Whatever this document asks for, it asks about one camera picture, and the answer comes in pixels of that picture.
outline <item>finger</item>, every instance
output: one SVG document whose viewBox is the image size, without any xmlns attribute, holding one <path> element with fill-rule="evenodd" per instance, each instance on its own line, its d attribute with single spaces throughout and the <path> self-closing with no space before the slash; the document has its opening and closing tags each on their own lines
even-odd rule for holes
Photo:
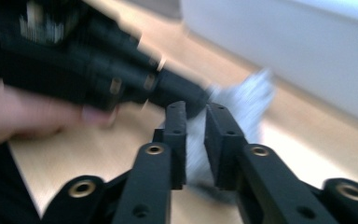
<svg viewBox="0 0 358 224">
<path fill-rule="evenodd" d="M 44 130 L 32 130 L 26 131 L 23 133 L 15 133 L 12 138 L 14 139 L 33 139 L 33 138 L 41 138 L 47 137 L 56 133 L 59 133 L 61 128 L 52 128 L 52 129 L 44 129 Z"/>
<path fill-rule="evenodd" d="M 6 87 L 7 120 L 16 131 L 108 122 L 110 113 Z"/>
</svg>

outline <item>crumpled white fabric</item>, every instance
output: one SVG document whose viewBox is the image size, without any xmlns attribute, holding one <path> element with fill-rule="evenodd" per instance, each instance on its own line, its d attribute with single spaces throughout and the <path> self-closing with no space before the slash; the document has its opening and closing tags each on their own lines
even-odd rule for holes
<svg viewBox="0 0 358 224">
<path fill-rule="evenodd" d="M 211 101 L 225 106 L 240 125 L 249 143 L 259 142 L 259 123 L 273 95 L 272 73 L 263 69 L 247 77 L 241 84 L 229 88 L 212 86 Z M 213 177 L 205 146 L 206 111 L 187 122 L 187 185 L 204 198 L 233 203 L 230 193 L 213 187 Z"/>
</svg>

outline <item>black mechanical part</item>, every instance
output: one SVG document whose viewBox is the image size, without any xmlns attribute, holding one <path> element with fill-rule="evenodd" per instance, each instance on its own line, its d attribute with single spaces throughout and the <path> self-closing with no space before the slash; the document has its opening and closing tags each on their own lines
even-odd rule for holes
<svg viewBox="0 0 358 224">
<path fill-rule="evenodd" d="M 165 128 L 139 149 L 130 171 L 105 184 L 89 175 L 69 181 L 42 223 L 169 223 L 171 189 L 185 183 L 186 104 L 177 102 L 166 108 Z"/>
<path fill-rule="evenodd" d="M 186 183 L 186 103 L 176 102 L 165 110 L 165 128 L 155 130 L 153 142 L 163 142 L 172 150 L 172 189 Z"/>
<path fill-rule="evenodd" d="M 318 198 L 339 223 L 358 223 L 358 183 L 345 178 L 328 179 Z"/>
<path fill-rule="evenodd" d="M 171 153 L 161 143 L 141 147 L 112 224 L 170 223 Z"/>
<path fill-rule="evenodd" d="M 23 7 L 19 19 L 0 28 L 0 77 L 7 85 L 105 111 L 129 101 L 162 107 L 185 101 L 193 117 L 205 107 L 205 90 L 160 70 L 159 59 L 137 49 L 137 36 L 85 3 L 38 0 Z"/>
<path fill-rule="evenodd" d="M 238 177 L 231 179 L 237 183 L 229 187 L 241 187 L 237 189 L 238 204 L 244 220 L 250 223 L 337 223 L 273 150 L 236 138 L 230 141 L 236 144 L 234 147 L 222 144 L 221 139 L 230 131 L 243 138 L 235 119 L 224 107 L 207 105 L 206 123 L 209 125 L 205 130 L 205 146 L 213 177 L 218 180 L 226 174 L 237 174 Z"/>
<path fill-rule="evenodd" d="M 234 190 L 237 187 L 235 155 L 247 141 L 226 107 L 208 104 L 206 108 L 204 145 L 214 184 L 219 189 Z"/>
<path fill-rule="evenodd" d="M 105 197 L 101 178 L 82 175 L 62 187 L 49 204 L 42 223 L 102 223 Z"/>
</svg>

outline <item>human hand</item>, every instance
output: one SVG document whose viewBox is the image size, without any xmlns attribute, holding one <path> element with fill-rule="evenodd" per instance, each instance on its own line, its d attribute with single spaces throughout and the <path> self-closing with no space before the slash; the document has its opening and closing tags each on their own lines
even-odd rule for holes
<svg viewBox="0 0 358 224">
<path fill-rule="evenodd" d="M 15 135 L 37 137 L 76 125 L 108 124 L 115 114 L 21 91 L 0 80 L 0 143 Z"/>
</svg>

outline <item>wooden table surface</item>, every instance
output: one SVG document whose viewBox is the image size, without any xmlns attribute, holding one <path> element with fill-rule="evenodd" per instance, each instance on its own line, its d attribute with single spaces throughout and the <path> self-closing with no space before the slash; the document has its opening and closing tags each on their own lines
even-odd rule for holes
<svg viewBox="0 0 358 224">
<path fill-rule="evenodd" d="M 259 69 L 170 21 L 122 1 L 88 0 L 130 33 L 140 49 L 202 86 L 236 84 Z M 112 127 L 72 129 L 47 138 L 12 141 L 13 155 L 40 214 L 68 180 L 108 181 L 131 168 L 134 156 L 164 120 L 152 105 L 123 105 Z M 315 187 L 330 177 L 358 181 L 358 120 L 276 79 L 276 96 L 261 123 L 262 144 L 275 149 L 297 176 Z M 241 223 L 234 206 L 211 203 L 187 189 L 172 193 L 172 223 Z"/>
</svg>

